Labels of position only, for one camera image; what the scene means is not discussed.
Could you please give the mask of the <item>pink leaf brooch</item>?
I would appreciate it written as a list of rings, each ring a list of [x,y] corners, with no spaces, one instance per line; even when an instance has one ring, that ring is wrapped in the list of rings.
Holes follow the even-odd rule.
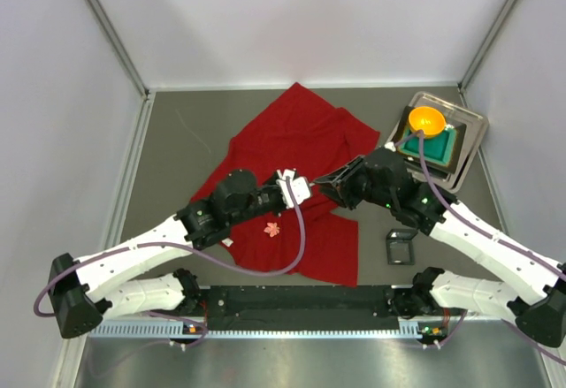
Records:
[[[276,222],[268,222],[264,228],[264,233],[268,234],[270,238],[279,235],[279,225]]]

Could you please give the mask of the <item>red garment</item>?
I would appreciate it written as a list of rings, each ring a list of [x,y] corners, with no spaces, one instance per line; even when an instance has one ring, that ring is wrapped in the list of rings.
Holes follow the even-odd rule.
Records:
[[[376,148],[379,132],[347,110],[295,83],[248,123],[229,143],[226,157],[193,195],[209,195],[230,171],[252,171],[264,183],[275,171],[296,169],[309,180],[331,173]],[[305,251],[293,271],[306,278],[355,287],[358,279],[358,224],[333,214],[336,204],[316,187],[301,204],[306,229]],[[268,222],[279,235],[264,233]],[[297,256],[300,232],[296,214],[272,213],[236,225],[222,247],[236,265],[257,271],[281,270]]]

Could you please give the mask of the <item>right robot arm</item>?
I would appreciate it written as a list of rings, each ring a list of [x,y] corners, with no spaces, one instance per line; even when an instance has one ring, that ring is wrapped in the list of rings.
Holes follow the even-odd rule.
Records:
[[[497,277],[489,281],[428,269],[413,280],[423,299],[497,317],[543,346],[557,348],[564,341],[564,264],[496,230],[433,183],[415,179],[391,149],[377,148],[314,183],[342,208],[368,202],[388,209],[401,224],[450,246]]]

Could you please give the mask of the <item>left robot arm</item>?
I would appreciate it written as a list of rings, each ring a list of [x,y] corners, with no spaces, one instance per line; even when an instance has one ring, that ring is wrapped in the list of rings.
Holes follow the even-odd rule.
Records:
[[[276,171],[258,184],[251,171],[231,171],[209,195],[145,233],[101,253],[55,258],[45,294],[61,338],[78,338],[115,316],[187,306],[197,288],[191,273],[140,276],[228,239],[238,224],[293,208],[294,178],[292,170]]]

